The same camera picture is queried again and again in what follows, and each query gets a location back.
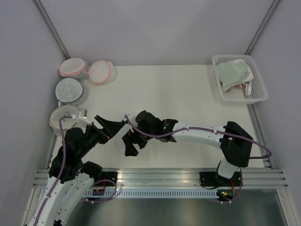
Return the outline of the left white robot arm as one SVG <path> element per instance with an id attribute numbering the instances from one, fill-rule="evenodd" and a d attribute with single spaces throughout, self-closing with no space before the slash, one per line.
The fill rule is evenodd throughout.
<path id="1" fill-rule="evenodd" d="M 82 158 L 97 144 L 104 145 L 112 139 L 125 122 L 108 121 L 99 116 L 95 119 L 101 124 L 100 129 L 88 123 L 85 129 L 61 130 L 62 146 L 52 160 L 45 192 L 28 225 L 66 225 L 85 191 L 102 183 L 102 167 L 91 161 L 83 163 Z"/>

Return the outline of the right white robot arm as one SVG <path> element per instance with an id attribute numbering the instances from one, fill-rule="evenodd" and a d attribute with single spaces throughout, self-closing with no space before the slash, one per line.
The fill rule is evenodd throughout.
<path id="1" fill-rule="evenodd" d="M 128 116 L 125 121 L 131 128 L 122 137 L 125 156 L 137 156 L 138 150 L 146 147 L 151 139 L 162 143 L 192 142 L 220 149 L 224 158 L 219 162 L 215 181 L 220 186 L 227 185 L 234 173 L 249 165 L 253 138 L 236 122 L 225 126 L 198 127 L 175 119 L 161 120 L 147 111 L 137 114 L 135 124 Z"/>

